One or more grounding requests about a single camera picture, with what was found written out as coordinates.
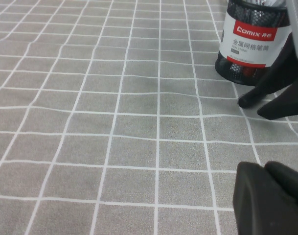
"checkered tablecloth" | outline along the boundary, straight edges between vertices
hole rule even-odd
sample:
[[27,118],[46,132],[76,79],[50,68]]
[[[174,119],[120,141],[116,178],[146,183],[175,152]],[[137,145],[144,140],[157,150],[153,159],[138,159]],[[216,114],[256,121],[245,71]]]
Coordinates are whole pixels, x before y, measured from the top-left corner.
[[298,170],[298,117],[237,106],[225,10],[0,0],[0,235],[235,235],[237,164]]

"white grid line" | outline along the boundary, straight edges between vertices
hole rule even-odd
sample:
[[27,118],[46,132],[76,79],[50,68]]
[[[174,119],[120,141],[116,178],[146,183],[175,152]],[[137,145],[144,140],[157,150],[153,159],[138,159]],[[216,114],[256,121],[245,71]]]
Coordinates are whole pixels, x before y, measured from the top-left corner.
[[[13,1],[10,5],[13,5],[13,6],[26,6],[26,7],[32,6],[32,5],[26,5],[26,4],[14,4],[15,1]],[[194,7],[195,6],[206,7],[207,5],[194,5]],[[46,5],[39,5],[39,7],[56,8],[56,6],[46,6]],[[82,7],[80,7],[80,6],[62,6],[61,8],[82,9]],[[106,8],[106,7],[100,7],[100,6],[89,6],[87,8],[108,10],[108,8]],[[124,9],[124,8],[112,8],[112,10],[132,11],[132,9]],[[158,10],[140,10],[140,9],[138,9],[137,12],[159,12],[159,11]],[[161,12],[162,13],[183,13],[184,14],[184,10],[182,10],[182,11],[161,11]],[[187,11],[187,13],[209,13],[209,12],[208,11]],[[222,13],[222,14],[225,14],[224,11],[213,11],[213,13]]]
[[212,194],[212,202],[213,202],[213,208],[214,208],[214,218],[215,218],[215,226],[216,226],[216,231],[217,235],[221,235],[221,228],[219,224],[219,219],[218,219],[218,212],[217,212],[217,204],[216,204],[216,195],[215,195],[215,188],[214,188],[214,181],[211,173],[211,165],[210,165],[210,160],[209,160],[209,154],[208,154],[208,149],[207,149],[207,142],[206,142],[206,131],[204,127],[204,121],[203,121],[203,111],[202,111],[202,104],[201,100],[199,98],[199,89],[198,89],[198,80],[197,80],[197,75],[194,67],[194,56],[192,52],[192,45],[191,45],[191,40],[190,40],[190,31],[189,31],[189,23],[188,23],[188,15],[186,12],[186,5],[185,5],[185,0],[183,0],[183,6],[186,14],[186,24],[187,24],[187,31],[188,31],[188,40],[189,40],[189,47],[190,47],[190,53],[191,53],[191,62],[192,62],[192,70],[193,70],[193,75],[195,77],[195,89],[196,89],[196,94],[198,96],[198,103],[199,103],[199,113],[200,113],[200,124],[201,124],[201,129],[202,129],[202,137],[204,141],[204,152],[206,156],[206,166],[208,169],[208,179],[209,179],[209,184],[211,188],[211,194]]
[[160,64],[161,64],[161,10],[162,0],[160,0],[160,20],[159,20],[159,64],[158,64],[158,106],[157,106],[157,142],[156,142],[156,171],[155,171],[155,198],[154,198],[154,235],[158,235],[159,230],[159,167],[160,167]]
[[[62,113],[75,113],[75,114],[95,114],[95,115],[115,115],[113,112],[100,112],[100,111],[83,111],[83,110],[61,110],[61,109],[54,109],[48,107],[41,107],[41,106],[0,106],[0,110],[12,110],[12,109],[43,109],[43,110],[51,110],[57,111]],[[134,117],[162,117],[162,118],[246,118],[251,120],[258,120],[264,122],[277,122],[277,123],[293,123],[298,124],[298,121],[284,121],[284,120],[267,120],[264,118],[257,118],[257,117],[247,117],[243,115],[229,115],[229,114],[214,114],[214,115],[165,115],[165,114],[141,114],[141,113],[117,113],[119,116],[134,116]]]
[[[212,22],[214,24],[215,30],[217,30],[215,21],[213,20]],[[239,95],[238,95],[238,91],[237,91],[236,86],[235,86],[234,83],[232,83],[232,88],[233,88],[233,90],[235,92],[236,98],[238,99],[239,98]],[[251,129],[251,125],[250,125],[250,122],[249,122],[249,118],[247,117],[247,115],[245,114],[245,112],[243,111],[243,109],[240,106],[239,106],[239,109],[240,109],[240,112],[241,112],[242,116],[244,117],[244,119],[246,121],[246,125],[247,125],[247,128],[248,128],[249,137],[250,137],[250,141],[252,143],[252,149],[253,149],[253,152],[254,152],[254,156],[255,156],[256,162],[259,165],[261,165],[261,161],[260,161],[260,158],[258,156],[256,147],[255,147],[255,144],[254,144],[254,139],[253,139],[253,134],[252,134],[252,129]]]
[[39,39],[39,37],[41,36],[41,33],[46,29],[46,27],[48,26],[48,24],[50,23],[50,21],[53,19],[55,13],[60,9],[61,5],[56,9],[56,11],[51,15],[51,17],[49,18],[49,20],[47,21],[47,23],[45,24],[45,26],[43,27],[43,29],[41,30],[41,32],[39,33],[39,35],[30,43],[28,43],[28,46],[26,48],[26,51],[24,53],[24,55],[21,57],[21,59],[17,62],[16,66],[10,71],[9,76],[7,77],[7,79],[4,81],[4,83],[2,84],[2,86],[0,87],[0,90],[7,84],[7,82],[9,81],[9,79],[12,77],[12,75],[14,74],[14,72],[17,70],[18,66],[21,64],[21,62],[23,61],[23,59],[27,56],[30,46],[32,43],[34,43],[35,41],[37,41]]
[[[73,199],[73,198],[61,198],[61,197],[16,197],[16,196],[3,196],[0,195],[0,199],[8,200],[20,200],[20,201],[60,201],[60,202],[74,202],[74,203],[96,203],[93,199]],[[99,202],[102,205],[110,206],[131,206],[131,207],[154,207],[155,204],[150,203],[132,203],[132,202]],[[170,204],[159,204],[159,208],[176,208],[176,209],[191,209],[191,210],[205,210],[212,211],[212,207],[202,207],[202,206],[189,206],[189,205],[170,205]],[[233,212],[233,208],[218,208],[222,212]]]
[[114,116],[113,116],[111,132],[110,132],[110,136],[109,136],[109,140],[108,140],[108,146],[107,146],[107,151],[106,151],[106,156],[105,156],[105,161],[104,161],[104,167],[103,167],[103,170],[102,170],[102,175],[101,175],[101,180],[100,180],[100,185],[99,185],[99,190],[98,190],[98,195],[97,195],[97,202],[95,204],[95,208],[94,208],[94,212],[93,212],[93,219],[92,219],[92,226],[91,226],[91,230],[90,230],[90,235],[94,234],[94,230],[95,230],[95,226],[96,226],[96,220],[97,220],[97,215],[98,215],[98,210],[99,210],[99,205],[100,205],[99,202],[101,201],[102,189],[103,189],[106,169],[107,169],[107,165],[108,165],[108,161],[109,161],[109,155],[110,155],[112,139],[113,139],[115,124],[116,124],[116,117],[117,117],[117,113],[118,113],[118,107],[119,107],[119,101],[120,101],[121,90],[122,90],[122,85],[123,85],[123,79],[124,79],[126,65],[127,65],[126,60],[127,60],[127,56],[128,56],[128,51],[129,51],[129,46],[130,46],[130,42],[131,42],[131,38],[132,38],[132,33],[133,33],[133,26],[134,26],[134,21],[135,21],[137,3],[138,3],[138,0],[136,0],[136,2],[135,2],[134,15],[133,15],[133,19],[132,19],[132,23],[131,23],[131,27],[130,27],[130,34],[129,34],[128,44],[127,44],[127,49],[126,49],[126,52],[125,52],[125,61],[124,61],[123,70],[122,70],[120,83],[119,83],[119,90],[118,90],[117,101],[116,101],[116,106],[115,106],[115,113],[114,113]]
[[35,5],[33,5],[33,7],[27,12],[25,13],[25,15],[21,18],[21,20],[19,22],[14,22],[16,23],[15,27],[2,39],[0,39],[1,41],[4,41],[5,39],[7,39],[16,29],[17,27],[23,22],[23,20],[29,15],[29,13],[41,2],[41,0],[38,0]]
[[[29,50],[29,46],[30,46],[30,45],[31,45],[31,43],[28,44],[28,47],[27,47],[26,52],[25,52],[24,55],[26,55],[26,54],[28,53],[28,50]],[[6,85],[6,83],[7,83],[8,80],[11,78],[11,76],[12,76],[12,74],[14,73],[15,69],[19,66],[19,64],[20,64],[20,62],[21,62],[22,60],[23,60],[23,57],[22,57],[21,60],[17,63],[17,65],[15,66],[14,70],[11,71],[11,73],[9,74],[9,76],[7,77],[7,79],[4,81],[4,83],[3,83],[2,86],[0,87],[0,90],[2,89],[2,87],[4,87],[4,86]],[[31,106],[33,105],[33,103],[37,100],[37,98],[38,98],[39,95],[40,95],[40,92],[41,92],[41,89],[39,89],[39,91],[37,92],[37,95],[35,96],[34,100],[29,104],[29,107],[31,107]],[[17,131],[16,131],[16,133],[15,133],[15,135],[14,135],[14,137],[12,138],[10,144],[8,145],[8,147],[7,147],[7,149],[6,149],[5,153],[4,153],[4,155],[2,156],[2,160],[1,160],[1,162],[0,162],[0,167],[1,167],[1,165],[2,165],[2,161],[5,160],[5,158],[6,158],[7,154],[9,153],[9,151],[10,151],[10,149],[11,149],[11,147],[12,147],[14,141],[15,141],[15,139],[17,138],[17,136],[18,136],[17,133],[21,131],[21,129],[22,129],[22,127],[23,127],[23,124],[24,124],[24,122],[25,122],[26,119],[27,119],[29,110],[30,110],[30,108],[27,108],[26,113],[25,113],[25,115],[24,115],[24,117],[23,117],[22,122],[20,123],[20,125],[19,125],[19,127],[18,127],[18,129],[17,129]]]
[[[103,3],[109,3],[109,1],[102,1],[102,0],[98,0],[98,1],[94,1],[94,2],[103,2]],[[134,1],[124,1],[124,2],[115,2],[115,3],[119,3],[119,4],[130,4],[130,5],[133,5],[135,4]],[[138,3],[139,5],[156,5],[156,6],[159,6],[159,3],[152,3],[152,2],[140,2]],[[27,4],[15,4],[16,6],[32,6],[32,5],[27,5]],[[169,6],[183,6],[182,4],[176,4],[176,3],[162,3],[162,5],[169,5]],[[186,6],[191,6],[191,7],[207,7],[206,4],[187,4]],[[212,4],[212,6],[222,6],[221,4]],[[56,8],[57,6],[50,6],[50,5],[39,5],[38,7],[46,7],[46,8]],[[82,9],[82,7],[75,7],[75,6],[62,6],[63,8],[79,8],[79,9]],[[99,8],[99,7],[95,7],[95,6],[88,6],[87,8]]]
[[[76,24],[79,22],[79,20],[80,20],[82,14],[83,14],[83,12],[84,12],[84,10],[86,9],[86,7],[87,7],[88,4],[89,4],[89,2],[90,2],[90,0],[87,1],[85,7],[82,9],[81,14],[80,14],[80,16],[78,17],[77,22],[75,23],[75,25],[74,25],[74,27],[73,27],[71,33],[69,34],[69,37],[67,38],[65,44],[66,44],[67,41],[70,39],[70,37],[71,37],[73,31],[75,30]],[[87,80],[87,76],[88,76],[89,71],[90,71],[90,68],[91,68],[91,66],[92,66],[92,59],[93,59],[93,57],[94,57],[94,52],[95,52],[95,50],[96,50],[97,45],[99,44],[99,42],[100,42],[100,38],[98,39],[98,41],[97,41],[97,43],[96,43],[96,45],[95,45],[95,47],[94,47],[94,49],[93,49],[93,51],[92,51],[91,61],[90,61],[89,65],[88,65],[88,68],[87,68],[85,77],[84,77],[84,79],[83,79],[82,85],[81,85],[80,90],[79,90],[79,93],[78,93],[78,95],[77,95],[77,98],[76,98],[75,104],[74,104],[74,106],[73,106],[72,112],[71,112],[71,114],[69,115],[69,117],[68,117],[68,119],[67,119],[67,121],[66,121],[66,124],[65,124],[65,127],[64,127],[64,130],[63,130],[63,135],[62,135],[62,137],[61,137],[61,140],[60,140],[58,149],[56,150],[55,156],[54,156],[54,158],[53,158],[53,160],[52,160],[52,162],[51,162],[51,164],[50,164],[50,167],[49,167],[49,169],[48,169],[48,171],[47,171],[47,173],[46,173],[45,179],[44,179],[44,181],[43,181],[43,183],[42,183],[41,190],[40,190],[40,193],[39,193],[39,198],[42,198],[42,196],[43,196],[43,193],[44,193],[44,190],[45,190],[45,187],[46,187],[46,183],[47,183],[48,178],[49,178],[49,176],[50,176],[50,173],[51,173],[51,171],[52,171],[52,169],[53,169],[54,163],[56,162],[56,159],[57,159],[57,157],[58,157],[58,155],[59,155],[59,153],[60,153],[60,150],[61,150],[61,148],[62,148],[64,139],[65,139],[65,136],[66,136],[65,133],[67,132],[67,129],[68,129],[70,120],[71,120],[71,118],[72,118],[72,116],[73,116],[73,114],[74,114],[74,111],[75,111],[76,107],[77,107],[77,104],[78,104],[78,101],[79,101],[79,98],[80,98],[80,95],[81,95],[81,91],[83,90],[83,87],[84,87],[85,82],[86,82],[86,80]],[[33,214],[32,214],[32,216],[31,216],[31,219],[30,219],[30,221],[29,221],[29,223],[28,223],[28,227],[27,227],[27,229],[26,229],[25,235],[28,235],[29,232],[30,232],[30,229],[31,229],[33,220],[34,220],[34,218],[35,218],[35,216],[36,216],[36,213],[37,213],[37,210],[38,210],[39,205],[40,205],[40,201],[37,201],[36,206],[35,206],[35,209],[34,209]]]
[[293,128],[293,126],[292,126],[292,122],[289,120],[288,117],[285,117],[285,119],[286,119],[286,121],[287,121],[287,123],[288,123],[288,125],[289,125],[289,128],[295,133],[295,135],[296,135],[297,138],[298,138],[298,132]]
[[[0,134],[10,134],[14,135],[18,133],[19,135],[43,135],[43,136],[61,136],[63,133],[43,133],[43,132],[15,132],[15,131],[0,131]],[[92,136],[92,137],[109,137],[109,134],[96,134],[96,133],[66,133],[65,136]],[[115,138],[129,138],[135,140],[143,141],[157,141],[155,138],[143,138],[136,136],[124,136],[124,135],[113,135]],[[160,139],[161,141],[167,142],[182,142],[182,143],[204,143],[204,141],[195,141],[195,140],[171,140],[171,139]],[[234,145],[246,145],[251,146],[250,142],[231,142],[231,141],[206,141],[207,143],[226,143]],[[298,142],[263,142],[255,143],[256,146],[275,146],[275,145],[298,145]]]
[[12,6],[17,0],[13,0],[10,4],[5,4],[6,7],[0,11],[0,15],[2,15],[10,6]]

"black mesh pen holder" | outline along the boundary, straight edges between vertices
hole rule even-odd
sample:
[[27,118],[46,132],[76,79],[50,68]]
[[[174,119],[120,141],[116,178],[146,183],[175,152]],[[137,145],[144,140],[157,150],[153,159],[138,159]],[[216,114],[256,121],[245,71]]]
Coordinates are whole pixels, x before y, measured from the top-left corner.
[[[227,14],[236,22],[249,24],[254,27],[278,29],[290,25],[288,12],[285,7],[260,6],[242,0],[229,0]],[[222,41],[225,35],[224,25]],[[260,66],[255,67],[252,64],[247,66],[247,63],[239,63],[239,61],[232,60],[228,56],[226,58],[222,54],[220,48],[215,69],[222,77],[234,83],[255,86],[261,76],[269,69],[269,66],[262,68]]]

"red logo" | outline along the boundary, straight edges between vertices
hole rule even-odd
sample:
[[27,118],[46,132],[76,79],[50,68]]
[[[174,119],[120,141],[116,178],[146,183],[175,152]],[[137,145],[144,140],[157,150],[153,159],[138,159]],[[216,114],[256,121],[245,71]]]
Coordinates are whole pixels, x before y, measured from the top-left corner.
[[258,27],[236,21],[233,33],[248,39],[272,42],[276,37],[277,28]]

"product label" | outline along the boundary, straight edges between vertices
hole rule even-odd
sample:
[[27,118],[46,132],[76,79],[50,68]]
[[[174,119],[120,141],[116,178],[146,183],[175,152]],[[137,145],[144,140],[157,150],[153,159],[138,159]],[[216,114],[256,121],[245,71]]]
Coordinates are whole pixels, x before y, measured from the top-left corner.
[[267,28],[243,23],[226,14],[220,53],[246,67],[270,67],[286,43],[291,27]]

